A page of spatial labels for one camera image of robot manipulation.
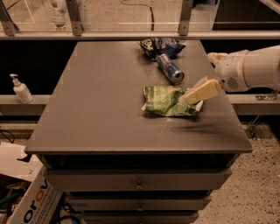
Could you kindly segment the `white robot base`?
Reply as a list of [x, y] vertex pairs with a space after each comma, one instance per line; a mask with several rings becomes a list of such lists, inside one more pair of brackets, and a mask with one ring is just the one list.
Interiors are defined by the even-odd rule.
[[66, 0], [50, 0], [50, 2], [54, 9], [53, 22], [57, 29], [63, 28], [66, 24]]

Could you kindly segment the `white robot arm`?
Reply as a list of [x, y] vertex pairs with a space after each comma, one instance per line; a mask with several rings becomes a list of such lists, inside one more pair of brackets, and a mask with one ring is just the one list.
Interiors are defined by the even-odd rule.
[[207, 57], [214, 65], [214, 78], [199, 80], [179, 97], [180, 104], [189, 106], [214, 98], [221, 90], [235, 93], [251, 88], [279, 89], [280, 45], [254, 51], [210, 52]]

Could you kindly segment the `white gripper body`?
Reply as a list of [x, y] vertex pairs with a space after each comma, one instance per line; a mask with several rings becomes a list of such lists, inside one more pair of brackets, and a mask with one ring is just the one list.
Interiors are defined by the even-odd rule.
[[248, 50], [231, 52], [221, 58], [215, 66], [215, 76], [226, 92], [246, 92], [249, 90], [243, 72], [245, 57], [248, 52]]

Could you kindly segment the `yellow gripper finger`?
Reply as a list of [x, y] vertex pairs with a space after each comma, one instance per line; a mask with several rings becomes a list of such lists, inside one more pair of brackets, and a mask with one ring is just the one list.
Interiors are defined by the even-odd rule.
[[207, 57], [209, 61], [216, 66], [223, 57], [226, 57], [227, 54], [225, 52], [210, 52]]
[[221, 90], [221, 84], [216, 79], [204, 77], [181, 95], [178, 102], [182, 105], [193, 105], [197, 102], [214, 98]]

